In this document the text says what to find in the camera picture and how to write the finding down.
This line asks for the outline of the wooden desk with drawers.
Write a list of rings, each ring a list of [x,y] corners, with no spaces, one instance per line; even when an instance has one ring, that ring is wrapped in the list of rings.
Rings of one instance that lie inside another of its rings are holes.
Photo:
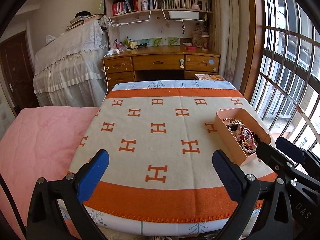
[[[111,90],[157,88],[190,83],[197,74],[217,74],[220,55],[182,46],[145,47],[106,55],[103,70]]]

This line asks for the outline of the magazine on bed edge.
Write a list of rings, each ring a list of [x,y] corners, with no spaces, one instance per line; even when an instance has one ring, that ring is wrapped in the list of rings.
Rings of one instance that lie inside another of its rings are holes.
[[[223,77],[215,74],[196,74],[195,76],[202,81],[225,81]]]

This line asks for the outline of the window metal grille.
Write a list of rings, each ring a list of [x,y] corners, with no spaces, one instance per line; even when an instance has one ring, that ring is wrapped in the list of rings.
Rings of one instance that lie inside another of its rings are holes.
[[[296,0],[262,0],[264,44],[251,106],[271,135],[319,155],[319,33]]]

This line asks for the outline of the white storage basket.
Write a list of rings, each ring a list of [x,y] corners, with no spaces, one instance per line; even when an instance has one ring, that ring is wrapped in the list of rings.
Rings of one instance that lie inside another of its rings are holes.
[[[195,11],[169,11],[169,17],[171,19],[180,19],[180,20],[199,20],[199,12]]]

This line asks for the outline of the wooden wall bookshelf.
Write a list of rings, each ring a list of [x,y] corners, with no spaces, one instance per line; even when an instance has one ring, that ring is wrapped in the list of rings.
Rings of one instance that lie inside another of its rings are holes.
[[[182,46],[213,36],[213,0],[104,0],[110,48]],[[199,12],[199,20],[171,19],[169,11]]]

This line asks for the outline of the light blue patterned sheet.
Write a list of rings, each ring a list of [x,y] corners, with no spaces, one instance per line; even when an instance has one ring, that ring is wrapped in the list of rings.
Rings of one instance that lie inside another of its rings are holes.
[[[235,89],[228,81],[209,80],[161,80],[119,83],[114,86],[116,90],[159,89],[159,88],[210,88],[210,89]]]

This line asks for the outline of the brown wooden door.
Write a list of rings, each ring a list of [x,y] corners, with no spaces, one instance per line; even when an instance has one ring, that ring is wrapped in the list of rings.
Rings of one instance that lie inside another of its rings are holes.
[[[1,43],[1,66],[15,114],[25,108],[39,107],[34,93],[34,70],[29,59],[25,31]]]

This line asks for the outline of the beige curtain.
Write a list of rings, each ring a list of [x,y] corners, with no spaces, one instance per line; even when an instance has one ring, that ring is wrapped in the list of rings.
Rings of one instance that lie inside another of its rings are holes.
[[[219,75],[240,89],[249,44],[249,0],[213,2],[213,50],[220,54]]]

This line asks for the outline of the pink bed cover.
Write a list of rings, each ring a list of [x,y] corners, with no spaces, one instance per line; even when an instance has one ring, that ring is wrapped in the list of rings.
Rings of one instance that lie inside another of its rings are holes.
[[[27,222],[38,178],[60,180],[98,109],[46,106],[23,109],[1,139],[1,175]]]

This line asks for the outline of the pink plastic tray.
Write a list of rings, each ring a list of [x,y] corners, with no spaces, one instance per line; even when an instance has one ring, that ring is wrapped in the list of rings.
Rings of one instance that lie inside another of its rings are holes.
[[[230,132],[227,128],[229,124],[238,124],[238,130]],[[239,166],[246,165],[257,157],[257,147],[261,142],[272,142],[270,134],[243,108],[217,111],[214,128],[227,146],[233,163]]]

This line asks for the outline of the lace covered piano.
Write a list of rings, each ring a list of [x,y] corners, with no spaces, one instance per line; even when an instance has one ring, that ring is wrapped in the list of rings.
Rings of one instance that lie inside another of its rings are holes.
[[[98,20],[56,38],[35,55],[34,93],[40,106],[99,107],[106,94],[107,36]]]

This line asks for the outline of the pink strap smartwatch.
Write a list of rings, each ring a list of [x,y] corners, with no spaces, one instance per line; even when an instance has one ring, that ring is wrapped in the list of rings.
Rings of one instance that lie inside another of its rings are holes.
[[[227,128],[229,129],[230,132],[236,132],[239,128],[238,124],[229,124],[227,125]]]

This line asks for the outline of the orange beige H blanket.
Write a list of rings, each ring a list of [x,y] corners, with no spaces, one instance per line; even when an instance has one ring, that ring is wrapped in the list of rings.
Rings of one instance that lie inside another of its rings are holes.
[[[235,89],[158,88],[112,91],[93,118],[69,167],[100,150],[108,168],[87,207],[155,223],[228,218],[236,207],[212,165],[228,153],[214,127],[223,109],[253,108]]]

